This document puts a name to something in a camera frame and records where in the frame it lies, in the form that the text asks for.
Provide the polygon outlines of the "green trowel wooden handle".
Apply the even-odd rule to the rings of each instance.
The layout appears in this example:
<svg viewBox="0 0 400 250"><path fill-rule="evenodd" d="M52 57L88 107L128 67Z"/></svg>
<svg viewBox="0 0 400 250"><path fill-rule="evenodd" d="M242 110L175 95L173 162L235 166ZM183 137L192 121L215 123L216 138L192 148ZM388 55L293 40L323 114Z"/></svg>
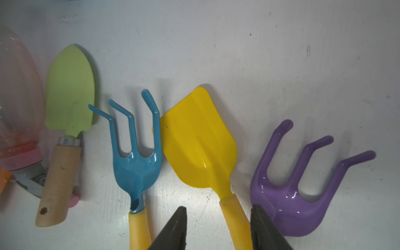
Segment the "green trowel wooden handle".
<svg viewBox="0 0 400 250"><path fill-rule="evenodd" d="M46 80L45 125L60 130L51 157L35 219L37 227L58 225L67 218L70 203L79 199L73 194L80 165L79 135L88 131L93 113L88 105L95 101L95 79L91 64L78 46L71 44L52 62Z"/></svg>

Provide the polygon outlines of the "yellow trowel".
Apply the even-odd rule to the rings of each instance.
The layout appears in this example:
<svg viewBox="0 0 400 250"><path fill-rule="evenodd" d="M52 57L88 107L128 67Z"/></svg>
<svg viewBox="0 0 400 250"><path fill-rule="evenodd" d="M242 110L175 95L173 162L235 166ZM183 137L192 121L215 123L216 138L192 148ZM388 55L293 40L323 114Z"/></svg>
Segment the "yellow trowel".
<svg viewBox="0 0 400 250"><path fill-rule="evenodd" d="M251 225L230 176L237 161L235 140L219 115L209 92L195 88L160 118L162 151L185 184L211 188L237 250L251 250Z"/></svg>

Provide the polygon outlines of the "purple rake pink handle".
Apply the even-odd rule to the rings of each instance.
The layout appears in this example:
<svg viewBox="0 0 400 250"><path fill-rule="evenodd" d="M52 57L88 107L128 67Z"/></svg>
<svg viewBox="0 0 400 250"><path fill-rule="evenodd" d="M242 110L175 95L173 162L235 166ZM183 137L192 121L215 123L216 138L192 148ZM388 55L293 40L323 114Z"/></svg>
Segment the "purple rake pink handle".
<svg viewBox="0 0 400 250"><path fill-rule="evenodd" d="M321 198L308 202L301 197L299 183L313 153L333 143L334 138L324 136L304 146L288 181L280 186L268 179L267 169L283 136L293 128L293 121L284 120L273 132L260 158L250 186L253 205L260 205L284 236L306 236L322 222L347 170L357 164L375 159L375 151L366 151L338 163Z"/></svg>

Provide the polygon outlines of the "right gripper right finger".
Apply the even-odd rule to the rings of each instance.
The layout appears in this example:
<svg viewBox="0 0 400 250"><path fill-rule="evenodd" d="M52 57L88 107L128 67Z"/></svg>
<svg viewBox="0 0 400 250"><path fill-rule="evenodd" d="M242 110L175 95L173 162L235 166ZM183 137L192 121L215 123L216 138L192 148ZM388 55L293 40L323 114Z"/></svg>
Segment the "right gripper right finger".
<svg viewBox="0 0 400 250"><path fill-rule="evenodd" d="M260 205L251 209L251 237L254 250L293 250Z"/></svg>

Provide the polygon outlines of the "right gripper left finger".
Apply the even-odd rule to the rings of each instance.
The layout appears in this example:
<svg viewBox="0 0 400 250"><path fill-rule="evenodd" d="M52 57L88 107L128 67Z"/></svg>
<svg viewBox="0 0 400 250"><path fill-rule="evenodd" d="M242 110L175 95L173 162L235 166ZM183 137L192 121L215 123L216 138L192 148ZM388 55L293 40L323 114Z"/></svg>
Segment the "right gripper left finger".
<svg viewBox="0 0 400 250"><path fill-rule="evenodd" d="M187 213L184 206L177 208L148 250L185 250Z"/></svg>

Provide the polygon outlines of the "teal rake yellow handle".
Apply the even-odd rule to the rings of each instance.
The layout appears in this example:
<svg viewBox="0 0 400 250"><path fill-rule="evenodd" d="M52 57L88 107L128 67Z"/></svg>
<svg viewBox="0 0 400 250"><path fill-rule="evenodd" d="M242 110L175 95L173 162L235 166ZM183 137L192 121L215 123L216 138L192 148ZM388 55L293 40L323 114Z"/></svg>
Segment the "teal rake yellow handle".
<svg viewBox="0 0 400 250"><path fill-rule="evenodd" d="M91 111L109 121L115 179L118 186L129 194L131 200L128 213L131 250L147 250L152 245L144 192L154 185L158 179L162 163L160 113L149 90L144 89L141 96L153 117L154 151L149 157L143 157L139 153L135 121L131 112L113 100L109 100L109 105L112 108L128 118L131 152L128 156L122 157L119 153L115 118L91 104L88 105Z"/></svg>

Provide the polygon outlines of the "pink spray bottle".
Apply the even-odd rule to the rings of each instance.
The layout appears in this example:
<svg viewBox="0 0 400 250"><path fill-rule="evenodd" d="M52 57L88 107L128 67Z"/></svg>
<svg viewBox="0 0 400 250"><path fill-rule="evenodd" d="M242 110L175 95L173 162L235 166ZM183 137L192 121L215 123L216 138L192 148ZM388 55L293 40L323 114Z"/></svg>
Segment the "pink spray bottle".
<svg viewBox="0 0 400 250"><path fill-rule="evenodd" d="M39 148L44 104L31 54L16 33L1 26L1 168L38 198L47 175Z"/></svg>

